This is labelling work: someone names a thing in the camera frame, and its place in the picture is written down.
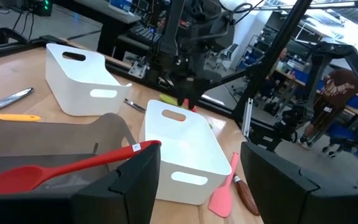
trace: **red silicone spatula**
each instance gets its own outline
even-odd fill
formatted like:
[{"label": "red silicone spatula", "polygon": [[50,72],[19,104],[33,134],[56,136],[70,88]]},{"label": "red silicone spatula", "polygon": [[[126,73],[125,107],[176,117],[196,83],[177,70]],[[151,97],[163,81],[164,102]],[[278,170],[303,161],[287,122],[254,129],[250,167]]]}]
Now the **red silicone spatula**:
[{"label": "red silicone spatula", "polygon": [[129,159],[142,152],[151,144],[161,144],[160,141],[144,141],[133,146],[94,156],[89,159],[74,162],[60,167],[41,167],[37,165],[21,166],[0,174],[0,194],[13,194],[35,189],[48,179],[70,172]]},{"label": "red silicone spatula", "polygon": [[231,174],[226,177],[224,185],[214,191],[214,194],[212,194],[211,201],[208,205],[208,208],[212,212],[223,218],[228,217],[231,213],[232,198],[230,194],[230,183],[233,179],[238,162],[239,155],[238,153],[234,153],[233,157],[231,158]]}]

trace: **ceiling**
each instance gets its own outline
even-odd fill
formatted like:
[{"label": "ceiling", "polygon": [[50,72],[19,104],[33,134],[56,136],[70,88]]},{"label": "ceiling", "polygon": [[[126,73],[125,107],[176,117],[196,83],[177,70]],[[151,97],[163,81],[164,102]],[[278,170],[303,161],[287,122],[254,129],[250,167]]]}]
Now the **ceiling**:
[{"label": "ceiling", "polygon": [[[349,0],[314,0],[316,3],[346,2]],[[296,0],[266,0],[265,6],[294,5]],[[356,44],[358,42],[358,8],[332,8],[332,9],[309,9],[306,12],[306,22],[314,30],[320,31],[324,36],[332,37],[344,44]]]}]

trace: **floor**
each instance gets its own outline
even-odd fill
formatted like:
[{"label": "floor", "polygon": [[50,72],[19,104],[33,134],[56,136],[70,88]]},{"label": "floor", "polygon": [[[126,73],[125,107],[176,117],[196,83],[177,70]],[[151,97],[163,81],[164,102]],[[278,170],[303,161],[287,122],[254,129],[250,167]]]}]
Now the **floor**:
[{"label": "floor", "polygon": [[[11,11],[9,14],[0,14],[0,27],[13,27],[18,15],[19,14],[14,11]],[[22,16],[16,30],[20,32],[23,30],[24,21],[25,16]],[[24,31],[25,36],[28,36],[30,33],[30,24],[31,17],[29,16],[27,19],[27,28]],[[50,34],[56,37],[68,38],[89,32],[96,32],[100,29],[100,23],[59,6],[54,6],[51,17],[35,16],[32,37],[35,38],[40,35]],[[74,41],[89,49],[96,50],[98,38],[99,33],[96,33],[75,39]],[[224,77],[232,71],[224,72],[220,69],[218,72]],[[219,86],[212,89],[206,94],[222,101],[229,108],[234,108],[236,99],[233,97],[231,87],[239,87],[242,85],[243,83],[240,80],[236,80],[226,84],[226,86]],[[253,109],[252,116],[270,124],[277,121],[271,115],[256,107]],[[296,144],[284,141],[277,147],[276,152],[279,156],[327,178],[346,181],[349,183],[349,185],[346,186],[350,188],[358,181],[358,159],[346,152],[339,154],[334,159],[328,158],[327,155],[321,153],[321,149],[328,144],[328,140],[328,137],[324,136],[310,151]]]}]

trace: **wooden handle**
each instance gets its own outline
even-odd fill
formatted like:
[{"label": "wooden handle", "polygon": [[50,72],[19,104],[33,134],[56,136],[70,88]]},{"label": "wooden handle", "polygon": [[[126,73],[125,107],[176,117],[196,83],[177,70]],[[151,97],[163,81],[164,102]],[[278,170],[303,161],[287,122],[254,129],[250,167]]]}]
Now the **wooden handle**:
[{"label": "wooden handle", "polygon": [[254,215],[259,216],[259,209],[255,204],[254,198],[249,190],[248,185],[240,179],[237,175],[234,177],[234,185],[238,191],[242,203]]}]

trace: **knife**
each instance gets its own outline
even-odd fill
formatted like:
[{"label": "knife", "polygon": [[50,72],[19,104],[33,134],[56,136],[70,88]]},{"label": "knife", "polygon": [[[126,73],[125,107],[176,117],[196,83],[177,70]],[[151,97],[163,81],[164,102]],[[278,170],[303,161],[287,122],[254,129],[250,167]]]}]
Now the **knife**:
[{"label": "knife", "polygon": [[136,110],[142,112],[142,113],[145,113],[146,112],[146,109],[137,105],[136,103],[132,102],[131,100],[128,100],[127,98],[124,100],[124,103],[128,104],[129,106],[135,108]]},{"label": "knife", "polygon": [[0,100],[0,109],[6,107],[6,106],[9,106],[11,105],[12,103],[20,100],[20,99],[23,99],[24,97],[28,96],[30,93],[32,93],[34,91],[34,89],[31,87],[31,88],[27,88],[25,90],[22,90],[18,93],[15,93],[11,96],[8,96],[7,98],[3,98]]},{"label": "knife", "polygon": [[0,114],[0,119],[4,121],[40,121],[41,117],[31,114]]}]

